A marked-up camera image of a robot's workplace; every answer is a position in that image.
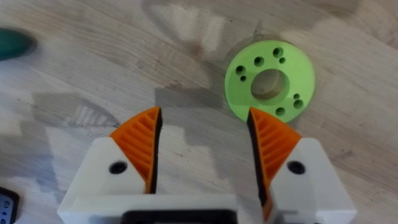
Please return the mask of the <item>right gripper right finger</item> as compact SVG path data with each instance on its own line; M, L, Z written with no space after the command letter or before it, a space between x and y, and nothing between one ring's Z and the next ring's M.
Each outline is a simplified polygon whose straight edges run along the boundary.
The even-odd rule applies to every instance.
M345 224L357 209L321 143L259 109L247 119L265 223Z

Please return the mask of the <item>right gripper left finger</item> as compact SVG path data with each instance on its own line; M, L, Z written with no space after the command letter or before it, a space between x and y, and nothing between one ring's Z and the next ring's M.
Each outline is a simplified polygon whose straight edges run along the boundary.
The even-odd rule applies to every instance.
M71 182L67 196L154 194L157 188L162 111L145 110L96 138Z

